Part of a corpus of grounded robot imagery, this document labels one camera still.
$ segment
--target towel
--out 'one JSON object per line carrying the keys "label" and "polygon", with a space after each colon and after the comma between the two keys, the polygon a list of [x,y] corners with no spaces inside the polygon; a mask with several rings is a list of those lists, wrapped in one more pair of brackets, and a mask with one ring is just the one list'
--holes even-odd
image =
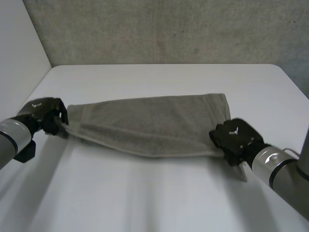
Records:
{"label": "towel", "polygon": [[69,105],[68,117],[69,134],[150,158],[223,157],[209,131],[231,118],[222,93]]}

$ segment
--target gray wall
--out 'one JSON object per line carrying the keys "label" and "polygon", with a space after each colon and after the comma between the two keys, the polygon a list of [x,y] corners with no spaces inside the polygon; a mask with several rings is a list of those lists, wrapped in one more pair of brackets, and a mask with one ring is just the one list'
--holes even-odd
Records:
{"label": "gray wall", "polygon": [[24,0],[52,66],[270,63],[309,96],[308,0]]}

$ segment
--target table surface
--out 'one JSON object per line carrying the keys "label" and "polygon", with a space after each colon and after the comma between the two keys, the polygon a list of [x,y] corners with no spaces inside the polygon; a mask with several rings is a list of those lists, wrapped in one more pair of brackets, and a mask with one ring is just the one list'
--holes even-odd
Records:
{"label": "table surface", "polygon": [[[30,96],[69,104],[224,93],[232,118],[265,141],[301,151],[309,100],[266,64],[85,65],[53,68]],[[308,223],[248,166],[222,159],[145,159],[77,138],[35,134],[36,157],[0,175],[0,230],[31,232],[290,232]]]}

